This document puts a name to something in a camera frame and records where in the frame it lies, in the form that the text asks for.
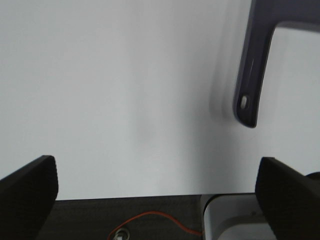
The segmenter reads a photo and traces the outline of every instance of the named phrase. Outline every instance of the white wall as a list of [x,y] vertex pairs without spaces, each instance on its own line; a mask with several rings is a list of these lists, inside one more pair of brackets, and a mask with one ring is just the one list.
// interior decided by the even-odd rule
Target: white wall
[[89,199],[253,192],[262,156],[320,170],[316,33],[276,31],[258,127],[233,116],[249,8],[1,1],[0,178],[50,154],[58,199]]

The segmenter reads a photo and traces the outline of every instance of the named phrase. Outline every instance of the hole in handle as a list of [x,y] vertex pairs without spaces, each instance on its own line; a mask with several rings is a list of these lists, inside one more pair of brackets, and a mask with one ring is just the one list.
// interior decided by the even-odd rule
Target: hole in handle
[[240,102],[240,108],[245,110],[249,107],[250,98],[248,95],[243,95]]

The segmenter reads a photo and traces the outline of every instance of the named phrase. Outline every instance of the black rubber pad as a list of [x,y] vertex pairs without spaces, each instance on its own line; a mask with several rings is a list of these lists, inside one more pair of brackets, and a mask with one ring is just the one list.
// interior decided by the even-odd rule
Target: black rubber pad
[[41,156],[0,181],[0,239],[33,240],[58,194],[55,158]]
[[320,239],[320,184],[316,180],[264,157],[255,194],[278,240]]

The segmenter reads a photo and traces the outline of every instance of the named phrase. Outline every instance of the white backdrop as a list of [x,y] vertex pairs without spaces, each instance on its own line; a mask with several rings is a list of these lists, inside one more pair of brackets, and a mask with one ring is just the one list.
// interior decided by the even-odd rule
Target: white backdrop
[[233,116],[249,8],[2,0],[0,178],[53,155],[62,200],[253,192],[262,156],[319,171],[318,34],[277,29],[257,128]]

